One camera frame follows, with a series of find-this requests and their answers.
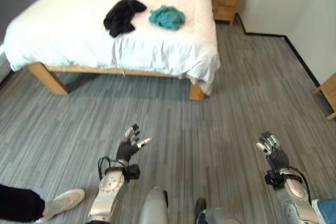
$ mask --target wooden furniture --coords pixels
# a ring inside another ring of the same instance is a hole
[[[336,73],[334,73],[327,81],[325,81],[321,86],[316,88],[313,94],[322,92],[324,97],[329,102],[330,106],[334,110],[333,113],[327,116],[328,120],[332,120],[336,117]]]
[[[212,0],[214,20],[230,21],[232,25],[239,0]]]
[[[34,63],[28,65],[28,69],[33,73],[52,93],[54,94],[68,94],[68,89],[64,84],[57,78],[53,71],[60,72],[83,72],[83,73],[113,73],[113,74],[129,74],[134,76],[159,76],[159,77],[177,77],[169,74],[141,71],[141,70],[121,70],[119,68],[90,68],[82,66],[69,66],[69,67],[53,67],[47,66],[42,63]],[[191,84],[190,88],[190,100],[203,100],[205,98],[205,93],[197,85]]]

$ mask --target white duvet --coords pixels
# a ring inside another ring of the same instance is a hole
[[[135,31],[112,38],[102,23],[118,1],[37,1],[7,28],[4,46],[11,68],[41,62],[157,71],[188,76],[210,94],[220,67],[211,0],[139,0],[147,10],[133,18]],[[178,31],[148,21],[150,10],[161,5],[185,14]]]

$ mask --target wooden nightstand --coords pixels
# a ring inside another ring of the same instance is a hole
[[[230,21],[232,25],[239,0],[212,0],[214,20]]]
[[[321,86],[317,87],[313,94],[317,94],[320,91],[324,94],[324,97],[327,99],[330,106],[334,110],[334,113],[331,113],[327,116],[328,120],[332,120],[336,117],[336,73],[334,73]]]

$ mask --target gray carpet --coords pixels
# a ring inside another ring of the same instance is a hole
[[[284,223],[255,148],[264,130],[308,175],[312,198],[336,197],[336,124],[286,42],[245,36],[237,20],[218,23],[217,35],[222,67],[213,96],[201,102],[188,99],[187,80],[61,73],[72,93],[57,96],[27,70],[13,74],[0,86],[0,183],[47,200],[82,187],[84,202],[50,223],[84,223],[98,158],[113,157],[137,122],[155,141],[132,159],[142,173],[129,183],[118,223],[137,223],[153,186],[168,191],[170,223],[192,224],[200,196],[242,223]]]

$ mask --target bed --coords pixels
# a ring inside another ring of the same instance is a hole
[[[189,78],[192,100],[210,95],[220,67],[211,0],[139,0],[147,10],[135,31],[112,38],[103,27],[119,0],[38,0],[8,26],[11,68],[25,66],[55,94],[68,94],[56,71]],[[174,6],[186,16],[177,31],[149,23],[150,10]]]

